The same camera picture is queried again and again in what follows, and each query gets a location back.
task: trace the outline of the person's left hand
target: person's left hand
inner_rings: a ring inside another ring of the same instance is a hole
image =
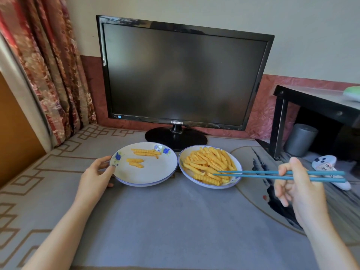
[[[115,171],[115,166],[109,166],[108,161],[110,159],[110,155],[96,159],[81,175],[75,202],[93,208],[100,200],[106,187],[113,186],[109,180]]]

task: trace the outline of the brown wooden panel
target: brown wooden panel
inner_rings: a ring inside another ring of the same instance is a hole
[[[43,155],[43,146],[0,73],[0,186]]]

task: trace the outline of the hand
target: hand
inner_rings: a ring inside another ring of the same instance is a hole
[[[296,220],[304,229],[330,222],[323,184],[311,182],[306,169],[295,157],[279,166],[279,175],[291,170],[294,180],[275,180],[274,184],[275,195],[283,206],[292,202]]]
[[[115,171],[115,166],[109,166],[110,159],[111,156],[96,159],[81,175],[75,202],[88,206],[92,210],[106,187],[113,186],[113,184],[109,184],[109,180]]]

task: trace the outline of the cylindrical speaker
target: cylindrical speaker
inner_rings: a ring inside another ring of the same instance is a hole
[[[284,151],[292,156],[303,157],[313,143],[318,130],[305,124],[295,124],[288,140],[284,145]]]

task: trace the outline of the monitor screen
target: monitor screen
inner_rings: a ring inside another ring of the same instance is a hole
[[[110,117],[244,130],[268,41],[202,33],[104,23]]]

